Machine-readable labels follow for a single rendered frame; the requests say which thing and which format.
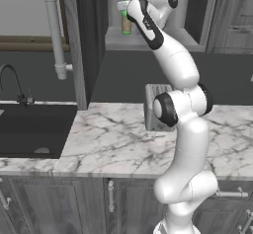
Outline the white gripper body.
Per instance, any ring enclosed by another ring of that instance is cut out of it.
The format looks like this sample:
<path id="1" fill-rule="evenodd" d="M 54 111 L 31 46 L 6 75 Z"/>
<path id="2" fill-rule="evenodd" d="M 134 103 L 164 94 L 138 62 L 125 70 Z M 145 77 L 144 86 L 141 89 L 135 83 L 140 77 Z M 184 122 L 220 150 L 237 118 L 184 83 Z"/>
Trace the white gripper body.
<path id="1" fill-rule="evenodd" d="M 117 4 L 117 7 L 118 7 L 118 10 L 119 11 L 123 11 L 127 8 L 127 5 L 128 5 L 129 1 L 120 1 L 118 4 Z"/>

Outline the green beer bottle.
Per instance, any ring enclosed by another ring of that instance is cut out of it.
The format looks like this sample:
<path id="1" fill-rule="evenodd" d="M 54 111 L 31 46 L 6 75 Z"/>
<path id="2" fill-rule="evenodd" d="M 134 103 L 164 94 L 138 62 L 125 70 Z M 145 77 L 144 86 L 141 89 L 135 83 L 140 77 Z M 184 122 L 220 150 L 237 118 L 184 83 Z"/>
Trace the green beer bottle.
<path id="1" fill-rule="evenodd" d="M 122 34 L 131 34 L 131 21 L 127 18 L 127 4 L 124 4 L 124 9 L 122 10 Z"/>

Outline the grey wood cabinet door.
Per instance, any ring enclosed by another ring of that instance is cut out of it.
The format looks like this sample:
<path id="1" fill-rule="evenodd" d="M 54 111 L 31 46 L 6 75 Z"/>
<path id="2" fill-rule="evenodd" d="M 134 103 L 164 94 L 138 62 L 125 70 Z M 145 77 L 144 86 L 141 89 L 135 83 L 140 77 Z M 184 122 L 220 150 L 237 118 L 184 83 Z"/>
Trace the grey wood cabinet door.
<path id="1" fill-rule="evenodd" d="M 88 109 L 106 51 L 108 0 L 64 0 L 76 102 Z"/>
<path id="2" fill-rule="evenodd" d="M 197 44 L 201 43 L 209 0 L 188 0 L 184 28 Z"/>

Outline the grey base cabinet door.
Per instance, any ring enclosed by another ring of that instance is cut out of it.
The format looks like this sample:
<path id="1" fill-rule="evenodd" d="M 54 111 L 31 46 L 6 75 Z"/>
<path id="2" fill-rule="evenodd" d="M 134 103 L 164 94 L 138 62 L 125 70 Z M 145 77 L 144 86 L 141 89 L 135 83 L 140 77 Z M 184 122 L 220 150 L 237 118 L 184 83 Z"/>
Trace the grey base cabinet door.
<path id="1" fill-rule="evenodd" d="M 109 211 L 109 180 L 114 181 L 113 213 Z M 107 234 L 153 234 L 166 212 L 166 207 L 155 198 L 153 185 L 150 179 L 104 180 Z"/>
<path id="2" fill-rule="evenodd" d="M 9 178 L 28 234 L 106 234 L 103 180 Z"/>

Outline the wooden window sill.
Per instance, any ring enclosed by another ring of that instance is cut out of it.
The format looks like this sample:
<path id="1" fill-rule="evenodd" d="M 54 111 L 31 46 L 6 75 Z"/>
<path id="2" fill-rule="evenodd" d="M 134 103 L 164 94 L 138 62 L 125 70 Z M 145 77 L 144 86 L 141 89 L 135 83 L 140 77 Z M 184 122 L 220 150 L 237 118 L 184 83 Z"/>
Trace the wooden window sill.
<path id="1" fill-rule="evenodd" d="M 53 52 L 51 37 L 0 36 L 0 51 Z"/>

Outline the grey toaster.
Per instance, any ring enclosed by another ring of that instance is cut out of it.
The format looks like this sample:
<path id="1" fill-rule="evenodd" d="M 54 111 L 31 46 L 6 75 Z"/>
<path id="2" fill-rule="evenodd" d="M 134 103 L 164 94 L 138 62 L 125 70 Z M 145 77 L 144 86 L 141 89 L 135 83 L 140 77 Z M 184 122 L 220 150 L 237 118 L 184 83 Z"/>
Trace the grey toaster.
<path id="1" fill-rule="evenodd" d="M 175 126 L 169 127 L 166 123 L 160 121 L 153 111 L 153 101 L 157 95 L 173 91 L 170 84 L 146 84 L 144 94 L 144 119 L 147 131 L 173 132 Z"/>

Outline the black tap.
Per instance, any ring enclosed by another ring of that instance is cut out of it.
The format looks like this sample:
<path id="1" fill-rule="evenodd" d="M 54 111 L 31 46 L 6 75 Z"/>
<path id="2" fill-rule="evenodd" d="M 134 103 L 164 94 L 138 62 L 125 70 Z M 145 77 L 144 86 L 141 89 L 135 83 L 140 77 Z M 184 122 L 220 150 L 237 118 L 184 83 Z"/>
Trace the black tap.
<path id="1" fill-rule="evenodd" d="M 15 82 L 18 89 L 17 103 L 23 108 L 26 108 L 28 105 L 33 105 L 35 103 L 35 98 L 33 96 L 25 96 L 21 88 L 18 74 L 15 68 L 10 64 L 3 64 L 2 66 L 0 66 L 0 90 L 3 90 L 2 75 L 5 69 L 9 69 L 15 77 Z"/>

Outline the black sink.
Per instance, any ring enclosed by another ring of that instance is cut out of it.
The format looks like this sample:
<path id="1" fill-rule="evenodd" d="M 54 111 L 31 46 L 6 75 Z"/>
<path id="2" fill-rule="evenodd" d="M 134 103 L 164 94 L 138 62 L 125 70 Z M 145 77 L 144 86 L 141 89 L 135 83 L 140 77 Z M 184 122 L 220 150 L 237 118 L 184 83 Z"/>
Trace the black sink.
<path id="1" fill-rule="evenodd" d="M 77 107 L 0 104 L 0 111 L 0 158 L 58 159 Z"/>

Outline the grey drawer front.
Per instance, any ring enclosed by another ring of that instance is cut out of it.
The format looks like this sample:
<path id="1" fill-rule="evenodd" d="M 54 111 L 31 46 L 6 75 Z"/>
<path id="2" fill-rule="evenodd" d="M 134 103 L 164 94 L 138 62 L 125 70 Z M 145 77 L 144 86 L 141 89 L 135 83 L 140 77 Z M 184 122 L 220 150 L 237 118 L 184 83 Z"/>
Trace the grey drawer front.
<path id="1" fill-rule="evenodd" d="M 206 199 L 199 209 L 209 210 L 253 210 L 253 181 L 219 181 L 219 190 L 221 192 L 238 193 L 238 188 L 241 188 L 244 193 L 248 193 L 247 197 L 241 195 L 232 196 L 211 196 Z"/>

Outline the open wall cabinet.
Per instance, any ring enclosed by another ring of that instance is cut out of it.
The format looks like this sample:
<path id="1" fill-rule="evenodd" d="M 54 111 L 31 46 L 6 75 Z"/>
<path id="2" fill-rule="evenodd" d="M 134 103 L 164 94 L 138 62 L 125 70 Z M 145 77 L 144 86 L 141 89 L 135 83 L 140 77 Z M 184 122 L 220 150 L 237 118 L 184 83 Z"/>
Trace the open wall cabinet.
<path id="1" fill-rule="evenodd" d="M 131 26 L 131 34 L 122 34 L 122 12 L 117 3 L 122 0 L 108 0 L 109 27 L 106 33 L 107 50 L 149 50 L 137 27 Z M 178 40 L 188 51 L 204 51 L 203 44 L 197 43 L 184 28 L 188 0 L 179 0 L 178 7 L 169 15 L 164 31 Z"/>

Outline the grey wood wall cabinet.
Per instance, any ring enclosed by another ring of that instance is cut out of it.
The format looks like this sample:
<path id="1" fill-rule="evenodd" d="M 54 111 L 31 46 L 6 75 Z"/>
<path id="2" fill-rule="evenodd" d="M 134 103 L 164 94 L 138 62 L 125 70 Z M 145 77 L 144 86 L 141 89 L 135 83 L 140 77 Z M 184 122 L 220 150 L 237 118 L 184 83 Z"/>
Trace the grey wood wall cabinet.
<path id="1" fill-rule="evenodd" d="M 253 54 L 253 0 L 216 0 L 207 53 Z"/>

